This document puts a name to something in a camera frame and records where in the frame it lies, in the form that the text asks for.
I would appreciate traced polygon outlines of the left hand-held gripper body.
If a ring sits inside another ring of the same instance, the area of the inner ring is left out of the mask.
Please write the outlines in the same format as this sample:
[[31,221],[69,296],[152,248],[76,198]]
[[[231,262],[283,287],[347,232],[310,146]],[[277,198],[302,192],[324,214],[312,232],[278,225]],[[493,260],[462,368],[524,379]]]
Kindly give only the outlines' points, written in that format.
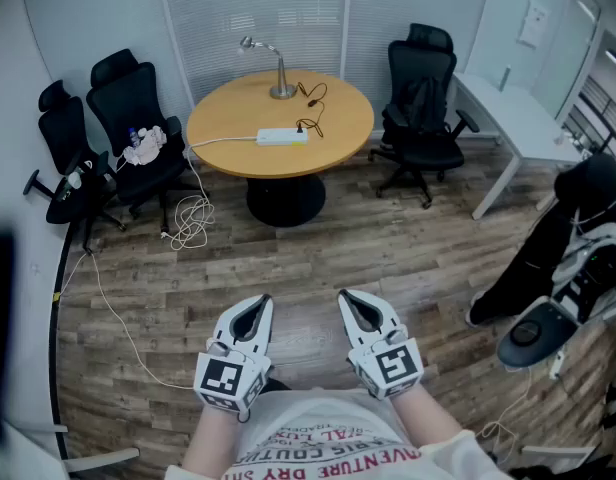
[[198,355],[193,390],[208,406],[245,414],[263,390],[271,360],[211,340]]

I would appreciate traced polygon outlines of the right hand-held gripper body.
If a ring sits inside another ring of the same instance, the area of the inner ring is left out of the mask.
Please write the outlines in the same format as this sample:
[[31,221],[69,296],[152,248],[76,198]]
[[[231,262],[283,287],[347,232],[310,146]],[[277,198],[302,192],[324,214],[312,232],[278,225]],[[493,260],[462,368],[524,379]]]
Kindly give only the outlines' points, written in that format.
[[402,330],[390,331],[369,345],[353,348],[348,360],[369,394],[386,399],[418,384],[423,377],[416,340]]

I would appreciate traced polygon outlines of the white power strip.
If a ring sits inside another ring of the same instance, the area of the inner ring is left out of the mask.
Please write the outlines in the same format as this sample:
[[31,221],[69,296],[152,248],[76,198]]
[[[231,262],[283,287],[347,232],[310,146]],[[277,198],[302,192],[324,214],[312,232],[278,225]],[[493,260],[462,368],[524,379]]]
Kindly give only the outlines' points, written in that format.
[[291,127],[260,129],[255,141],[259,146],[286,146],[306,144],[308,139],[306,129]]

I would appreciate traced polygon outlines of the silver desk lamp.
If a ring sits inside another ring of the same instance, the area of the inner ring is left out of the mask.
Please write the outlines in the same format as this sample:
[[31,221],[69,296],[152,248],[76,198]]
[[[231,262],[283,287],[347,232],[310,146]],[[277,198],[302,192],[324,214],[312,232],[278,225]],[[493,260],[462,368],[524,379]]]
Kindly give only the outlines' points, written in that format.
[[243,37],[239,46],[243,51],[264,48],[277,56],[277,82],[270,88],[269,95],[271,98],[276,100],[288,100],[296,95],[297,87],[287,82],[284,58],[276,47],[264,42],[255,41],[251,36]]

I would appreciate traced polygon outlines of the person's left forearm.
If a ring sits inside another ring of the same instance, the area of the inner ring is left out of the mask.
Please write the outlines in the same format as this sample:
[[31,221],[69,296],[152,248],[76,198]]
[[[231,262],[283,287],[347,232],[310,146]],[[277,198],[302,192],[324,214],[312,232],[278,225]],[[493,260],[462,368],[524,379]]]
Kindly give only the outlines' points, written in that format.
[[181,467],[219,480],[236,461],[240,422],[235,413],[205,406]]

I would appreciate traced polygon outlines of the person's right forearm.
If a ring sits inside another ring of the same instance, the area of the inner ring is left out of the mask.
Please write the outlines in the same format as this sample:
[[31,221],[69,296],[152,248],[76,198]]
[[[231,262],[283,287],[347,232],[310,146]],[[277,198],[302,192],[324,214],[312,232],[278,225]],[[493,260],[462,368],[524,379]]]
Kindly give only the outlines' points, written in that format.
[[409,440],[417,447],[454,438],[462,426],[420,384],[390,398]]

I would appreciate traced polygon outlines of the white desk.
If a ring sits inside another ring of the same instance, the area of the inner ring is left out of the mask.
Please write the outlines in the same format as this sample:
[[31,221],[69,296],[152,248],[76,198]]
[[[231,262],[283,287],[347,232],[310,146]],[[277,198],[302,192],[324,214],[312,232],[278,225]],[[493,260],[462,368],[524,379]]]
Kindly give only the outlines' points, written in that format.
[[460,72],[453,74],[453,83],[485,114],[512,151],[506,168],[473,211],[473,219],[484,216],[523,162],[574,165],[582,161],[564,130],[527,90],[508,85],[500,91],[482,77]]

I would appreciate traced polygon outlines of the person's white printed shirt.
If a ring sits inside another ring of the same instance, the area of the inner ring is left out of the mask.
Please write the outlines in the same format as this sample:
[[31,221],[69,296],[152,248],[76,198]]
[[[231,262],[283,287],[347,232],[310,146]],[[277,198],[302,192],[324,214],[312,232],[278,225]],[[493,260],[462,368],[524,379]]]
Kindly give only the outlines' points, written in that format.
[[[213,480],[171,465],[164,480]],[[219,480],[512,480],[462,427],[417,447],[390,399],[360,389],[262,394]]]

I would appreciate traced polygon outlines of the white metal furniture foot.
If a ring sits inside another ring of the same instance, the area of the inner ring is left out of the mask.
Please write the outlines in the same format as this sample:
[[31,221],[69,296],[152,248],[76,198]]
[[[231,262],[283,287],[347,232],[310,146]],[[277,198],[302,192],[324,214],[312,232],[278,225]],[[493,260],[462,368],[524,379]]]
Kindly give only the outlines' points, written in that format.
[[65,459],[63,460],[63,465],[68,473],[77,473],[122,463],[137,458],[139,455],[140,452],[138,448],[129,447],[104,454]]
[[527,445],[521,448],[521,454],[554,457],[557,459],[577,459],[579,461],[586,461],[595,452],[596,449],[596,446],[541,447]]

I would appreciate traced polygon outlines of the grey and white equipment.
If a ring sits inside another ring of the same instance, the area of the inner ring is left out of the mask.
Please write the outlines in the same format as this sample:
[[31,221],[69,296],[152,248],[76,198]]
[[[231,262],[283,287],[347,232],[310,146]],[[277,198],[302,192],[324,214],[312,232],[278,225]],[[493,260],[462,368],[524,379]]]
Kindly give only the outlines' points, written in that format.
[[616,301],[616,223],[573,236],[555,268],[552,297],[579,325]]

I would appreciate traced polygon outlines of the round wooden table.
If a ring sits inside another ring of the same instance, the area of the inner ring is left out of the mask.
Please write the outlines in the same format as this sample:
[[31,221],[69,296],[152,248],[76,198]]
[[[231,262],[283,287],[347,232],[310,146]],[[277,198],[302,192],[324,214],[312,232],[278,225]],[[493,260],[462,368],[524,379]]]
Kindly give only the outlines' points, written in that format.
[[[273,71],[232,80],[203,98],[187,123],[187,139],[206,165],[246,180],[251,214],[276,228],[295,227],[322,210],[326,191],[321,172],[357,152],[374,128],[368,99],[337,77],[291,70],[290,81],[303,90],[288,100],[269,91]],[[306,144],[259,146],[260,129],[304,128]]]

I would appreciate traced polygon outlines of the black office chair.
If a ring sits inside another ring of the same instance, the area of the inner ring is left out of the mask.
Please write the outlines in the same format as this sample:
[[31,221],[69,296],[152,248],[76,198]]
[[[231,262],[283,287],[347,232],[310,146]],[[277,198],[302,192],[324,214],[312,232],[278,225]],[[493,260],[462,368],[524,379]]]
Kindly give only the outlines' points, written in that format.
[[413,23],[405,40],[388,46],[391,98],[382,111],[384,132],[380,146],[369,151],[395,162],[397,170],[376,189],[376,196],[394,186],[405,174],[412,175],[423,193],[422,207],[432,204],[425,172],[442,181],[447,171],[461,167],[464,155],[457,144],[459,135],[480,128],[470,114],[456,111],[458,124],[446,121],[447,93],[457,64],[450,34],[438,27]]
[[[166,213],[168,191],[195,188],[180,180],[189,168],[184,158],[181,123],[175,116],[166,118],[162,114],[152,63],[138,62],[129,49],[109,55],[93,66],[86,101],[117,158],[117,195],[130,206],[132,217],[137,217],[139,207],[154,196]],[[157,149],[156,158],[138,165],[125,160],[123,151],[132,145],[131,133],[155,126],[166,135],[166,143]]]
[[[101,219],[124,231],[126,226],[105,211],[105,205],[116,195],[108,185],[115,179],[106,151],[91,149],[85,128],[84,108],[80,98],[70,95],[58,80],[42,91],[38,100],[41,116],[38,127],[44,138],[54,165],[62,176],[53,190],[38,180],[38,171],[28,179],[23,194],[36,190],[46,196],[49,205],[46,221],[50,224],[85,223],[82,247],[92,253],[89,241],[95,220]],[[75,170],[81,172],[82,186],[73,189],[67,176]]]

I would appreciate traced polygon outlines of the white window blinds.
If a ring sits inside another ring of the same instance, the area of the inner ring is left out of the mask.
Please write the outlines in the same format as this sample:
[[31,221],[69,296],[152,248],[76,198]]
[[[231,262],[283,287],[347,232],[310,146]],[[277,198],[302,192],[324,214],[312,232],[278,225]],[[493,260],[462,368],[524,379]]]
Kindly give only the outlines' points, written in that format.
[[195,100],[279,65],[343,78],[380,112],[390,98],[388,45],[413,23],[446,30],[468,62],[485,0],[167,0]]

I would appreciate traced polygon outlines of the glass door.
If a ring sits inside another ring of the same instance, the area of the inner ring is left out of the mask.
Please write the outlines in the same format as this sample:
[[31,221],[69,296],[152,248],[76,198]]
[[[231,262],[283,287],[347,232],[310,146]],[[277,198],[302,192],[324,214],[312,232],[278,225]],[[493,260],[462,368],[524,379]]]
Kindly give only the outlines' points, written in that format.
[[600,18],[596,0],[567,0],[549,54],[533,87],[542,107],[557,118],[582,70]]

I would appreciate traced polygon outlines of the white paper notice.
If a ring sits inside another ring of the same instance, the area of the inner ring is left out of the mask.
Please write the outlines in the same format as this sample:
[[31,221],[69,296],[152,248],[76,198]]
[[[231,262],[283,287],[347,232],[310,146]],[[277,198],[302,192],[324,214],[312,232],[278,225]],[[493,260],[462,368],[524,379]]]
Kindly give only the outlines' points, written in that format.
[[517,41],[531,48],[538,48],[547,29],[550,11],[536,0],[528,0],[528,7]]

